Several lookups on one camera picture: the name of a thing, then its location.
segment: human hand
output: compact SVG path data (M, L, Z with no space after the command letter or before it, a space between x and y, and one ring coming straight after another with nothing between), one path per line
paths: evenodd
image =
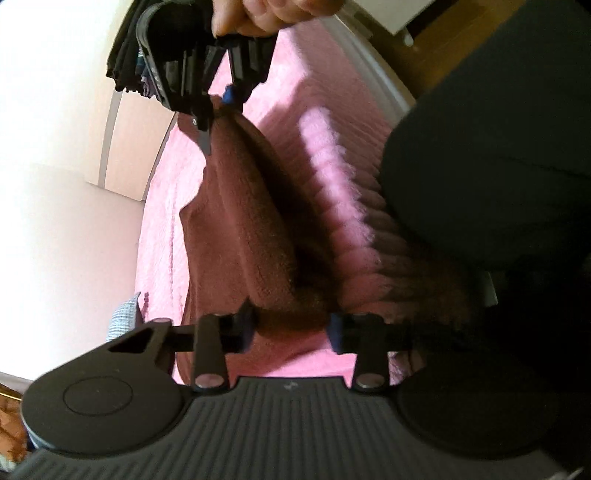
M213 0L212 31L267 37L315 17L337 13L345 0Z

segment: black ribbed surface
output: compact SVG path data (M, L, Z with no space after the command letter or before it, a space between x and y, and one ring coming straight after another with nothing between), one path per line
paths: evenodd
M494 462L440 452L398 422L389 400L340 378L243 378L193 401L179 425L139 451L72 459L39 451L13 480L540 480L542 452Z

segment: brown towel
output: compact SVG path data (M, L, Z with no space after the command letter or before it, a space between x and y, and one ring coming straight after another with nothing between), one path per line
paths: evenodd
M240 373L261 375L244 366L266 357L269 369L277 367L274 351L318 332L337 309L332 251L318 215L263 135L242 115L224 108L216 115L203 183L180 213L189 262L182 323L235 312L250 298L259 334L240 356ZM180 115L178 127L196 140L190 117ZM232 379L234 365L230 355ZM178 370L188 383L189 354L179 354Z
M27 454L27 432L22 425L20 403L0 395L0 455L20 462Z

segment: dark trousers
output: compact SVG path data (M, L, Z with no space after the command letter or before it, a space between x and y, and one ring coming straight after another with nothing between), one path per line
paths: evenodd
M551 379L564 415L547 447L591 455L591 15L530 0L396 127L381 183L397 216L483 270L551 281L486 313L485 329Z

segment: wooden floor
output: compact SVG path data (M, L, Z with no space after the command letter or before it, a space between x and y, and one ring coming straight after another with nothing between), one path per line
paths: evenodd
M443 12L414 37L412 47L404 45L401 34L394 37L372 19L359 18L374 34L371 43L415 97L438 84L524 3L524 0L439 1L451 6L443 6Z

